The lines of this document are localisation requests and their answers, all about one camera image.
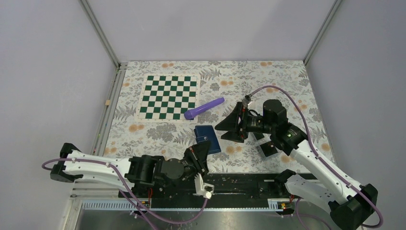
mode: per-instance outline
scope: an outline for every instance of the purple marker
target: purple marker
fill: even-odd
[[[211,108],[213,108],[215,106],[218,106],[219,104],[221,104],[223,102],[224,102],[224,97],[220,97],[220,98],[217,98],[214,101],[208,102],[208,103],[206,103],[206,104],[204,104],[202,106],[199,106],[199,107],[197,107],[195,109],[190,109],[190,110],[185,112],[185,114],[184,114],[185,118],[188,119],[188,120],[191,120],[195,116],[203,113],[204,111],[206,111],[208,109],[211,109]]]

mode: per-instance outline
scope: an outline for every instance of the gray floor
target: gray floor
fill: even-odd
[[[329,223],[332,229],[339,229],[331,220],[328,213],[314,205],[301,203],[299,211],[303,214],[316,215]],[[172,220],[187,220],[195,215],[195,212],[160,211],[157,212]],[[183,225],[171,225],[157,220],[149,219],[156,224],[160,230],[290,230],[304,229],[297,217],[279,218],[272,217],[275,213],[269,212],[214,212],[205,211],[194,222]],[[307,227],[311,230],[328,229],[323,223],[317,220],[303,217]],[[149,225],[141,219],[134,219],[128,211],[101,211],[83,210],[80,214],[76,230],[148,230]]]

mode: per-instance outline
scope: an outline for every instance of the white wall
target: white wall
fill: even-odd
[[[406,223],[405,9],[404,0],[344,1],[308,65],[338,165],[378,189],[389,230]]]
[[[120,61],[304,59],[334,0],[89,0]]]
[[[0,229],[54,230],[72,184],[41,163],[89,152],[114,67],[75,0],[0,6]]]

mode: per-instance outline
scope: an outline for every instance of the green and white checkerboard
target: green and white checkerboard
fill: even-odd
[[[148,75],[135,114],[137,122],[196,123],[184,113],[196,107],[200,77]]]

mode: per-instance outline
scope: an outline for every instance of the table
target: table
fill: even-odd
[[[144,77],[159,74],[200,76],[200,95],[196,106],[222,96],[226,101],[198,115],[197,124],[136,122],[134,115]],[[117,158],[147,154],[182,159],[185,149],[196,143],[193,132],[196,125],[215,126],[244,95],[268,84],[285,89],[295,99],[306,117],[316,147],[335,162],[302,61],[129,62],[103,155]],[[255,94],[250,109],[262,113],[262,104],[267,99],[280,100],[287,109],[289,121],[304,130],[296,108],[276,89],[267,88]],[[245,143],[234,143],[221,140],[223,133],[216,131],[222,152],[207,158],[211,173],[280,173],[285,169],[309,172],[283,152],[268,158],[261,157],[253,135]]]

